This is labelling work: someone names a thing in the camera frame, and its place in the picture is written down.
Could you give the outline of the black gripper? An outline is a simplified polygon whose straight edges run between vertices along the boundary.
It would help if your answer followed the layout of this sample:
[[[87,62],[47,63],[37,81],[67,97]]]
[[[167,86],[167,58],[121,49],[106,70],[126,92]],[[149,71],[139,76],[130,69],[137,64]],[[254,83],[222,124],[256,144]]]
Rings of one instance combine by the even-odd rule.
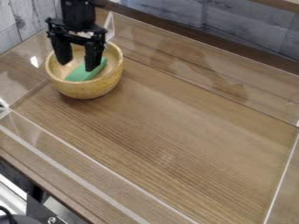
[[[73,60],[71,44],[86,45],[86,70],[101,65],[109,30],[97,24],[97,8],[109,0],[61,0],[62,18],[46,19],[49,38],[62,65]]]

